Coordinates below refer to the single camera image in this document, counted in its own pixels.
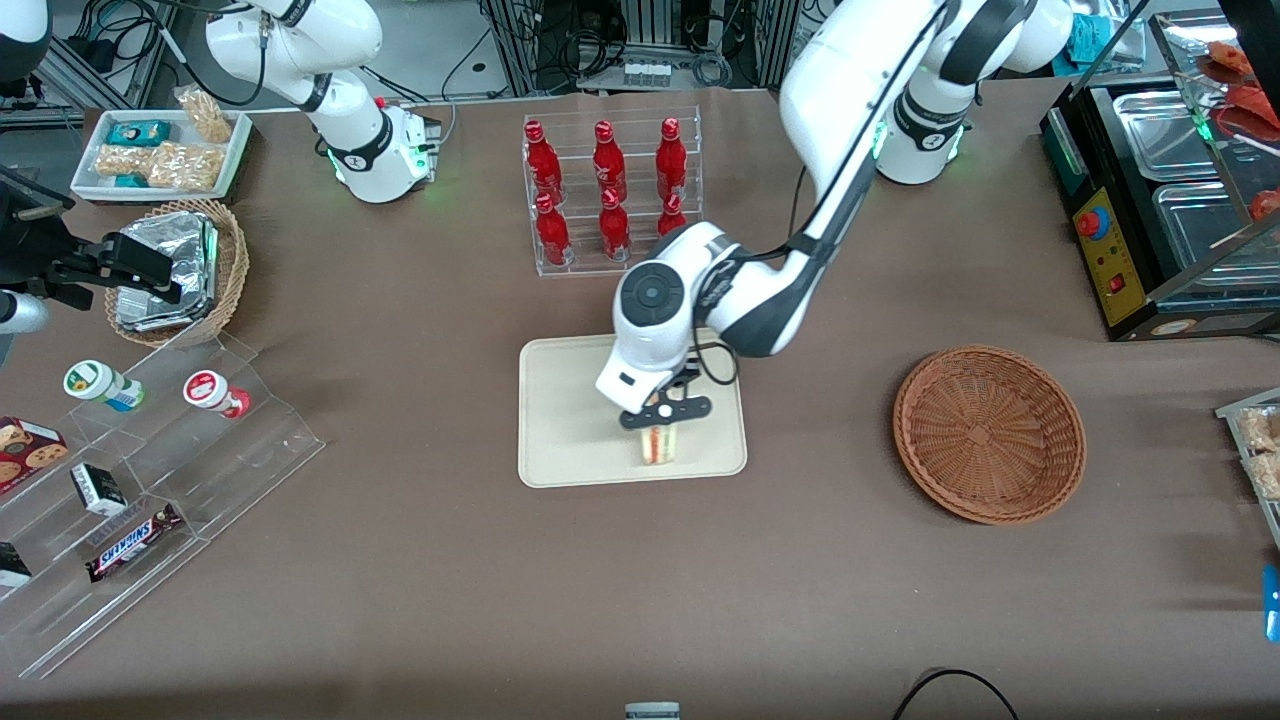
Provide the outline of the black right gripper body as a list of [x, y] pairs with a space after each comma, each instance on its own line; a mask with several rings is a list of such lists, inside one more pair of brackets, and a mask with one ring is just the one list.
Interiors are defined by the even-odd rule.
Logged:
[[3, 167], [1, 287], [52, 301], [92, 301], [93, 292], [60, 275], [86, 242], [61, 219], [76, 201], [10, 167]]

